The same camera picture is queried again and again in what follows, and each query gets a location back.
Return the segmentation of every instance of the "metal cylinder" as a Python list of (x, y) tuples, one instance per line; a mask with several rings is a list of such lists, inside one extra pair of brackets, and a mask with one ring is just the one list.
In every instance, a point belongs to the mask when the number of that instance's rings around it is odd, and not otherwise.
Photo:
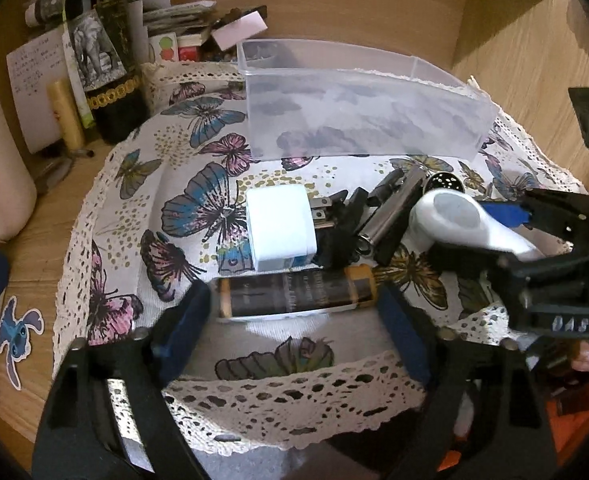
[(356, 250), (363, 256), (372, 256), (385, 234), (393, 226), (401, 212), (408, 206), (409, 198), (417, 187), (423, 186), (429, 172), (424, 166), (416, 165), (407, 172), (404, 182), (383, 205), (378, 208), (363, 226), (358, 235)]

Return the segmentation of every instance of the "black polka dot lid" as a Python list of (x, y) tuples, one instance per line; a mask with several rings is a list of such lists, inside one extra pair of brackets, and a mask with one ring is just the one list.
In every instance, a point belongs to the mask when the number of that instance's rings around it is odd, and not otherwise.
[(465, 192), (465, 187), (463, 187), (463, 184), (458, 177), (447, 171), (435, 173), (425, 181), (425, 184), (423, 185), (423, 194), (433, 189), (453, 189), (455, 191), (461, 191), (462, 193)]

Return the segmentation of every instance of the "stitch sticker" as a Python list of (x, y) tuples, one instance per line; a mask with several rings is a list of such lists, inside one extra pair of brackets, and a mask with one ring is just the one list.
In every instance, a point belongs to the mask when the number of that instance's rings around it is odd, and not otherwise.
[(12, 296), (3, 309), (0, 320), (0, 353), (6, 350), (6, 371), (10, 383), (17, 390), (21, 390), (21, 381), (17, 374), (17, 365), (30, 355), (30, 330), (41, 335), (44, 332), (44, 317), (33, 308), (28, 310), (20, 319), (15, 317), (17, 297)]

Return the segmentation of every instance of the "wooden desk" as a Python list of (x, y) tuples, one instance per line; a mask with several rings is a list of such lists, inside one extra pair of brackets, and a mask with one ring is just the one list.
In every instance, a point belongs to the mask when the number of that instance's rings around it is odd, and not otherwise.
[[(402, 1), (408, 0), (389, 0), (387, 4), (398, 4), (395, 8), (397, 12), (403, 8), (399, 4)], [(447, 5), (446, 0), (435, 1), (436, 10)], [(427, 50), (428, 54), (436, 60), (443, 60), (446, 65), (449, 59), (447, 68), (459, 78), (475, 75), (480, 85), (508, 113), (522, 122), (548, 155), (583, 178), (589, 188), (589, 154), (583, 148), (578, 124), (567, 98), (568, 86), (589, 85), (589, 20), (578, 1), (541, 0), (523, 12), (505, 8), (521, 4), (514, 1), (452, 1), (457, 5), (465, 3), (471, 7), (469, 19), (461, 23), (462, 32), (473, 27), (472, 22), (476, 21), (482, 25), (477, 29), (479, 34), (476, 38), (468, 34), (468, 43), (459, 41), (456, 49), (454, 44), (437, 42)], [(222, 7), (263, 2), (220, 0)], [(289, 27), (288, 20), (297, 27), (308, 27), (309, 23), (303, 20), (301, 12), (293, 10), (294, 2), (306, 9), (309, 19), (313, 20), (317, 9), (310, 6), (309, 2), (291, 0), (288, 6), (279, 0), (275, 4), (278, 10), (276, 16), (271, 14), (276, 30), (286, 30)], [(367, 12), (374, 14), (378, 10), (372, 8), (367, 9)], [(515, 20), (505, 22), (507, 16), (515, 13), (518, 14)], [(405, 40), (408, 35), (406, 30), (391, 32), (389, 28), (368, 28), (370, 22), (367, 13), (361, 11), (355, 14), (355, 19), (359, 20), (356, 27), (365, 27), (365, 35), (354, 28), (354, 23), (349, 20), (343, 25), (326, 22), (325, 27), (323, 20), (330, 20), (332, 12), (326, 12), (323, 16), (325, 18), (320, 22), (309, 25), (316, 37), (367, 43), (380, 48), (388, 45), (389, 50), (407, 51), (407, 48), (399, 46), (408, 45)], [(305, 27), (301, 28), (298, 34), (304, 35), (305, 30)], [(414, 41), (416, 31), (411, 36)], [(412, 53), (421, 56), (418, 47)], [(7, 84), (4, 81), (0, 82), (1, 86)], [(6, 295), (17, 296), (19, 314), (30, 308), (39, 308), (46, 320), (45, 333), (31, 339), (33, 354), (18, 364), (23, 385), (20, 392), (14, 390), (8, 382), (4, 359), (0, 356), (0, 417), (29, 442), (34, 442), (51, 384), (54, 296), (62, 273), (70, 230), (82, 200), (110, 150), (100, 141), (94, 142), (91, 147), (97, 154), (95, 158), (77, 161), (65, 181), (40, 199), (26, 228), (6, 247), (12, 263)]]

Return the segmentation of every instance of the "clear plastic bin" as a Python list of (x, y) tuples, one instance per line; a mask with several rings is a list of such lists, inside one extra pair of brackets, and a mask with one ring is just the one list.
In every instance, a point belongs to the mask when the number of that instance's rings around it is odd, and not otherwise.
[(470, 160), (498, 114), (485, 92), (414, 56), (330, 41), (247, 40), (238, 57), (255, 160), (404, 153)]

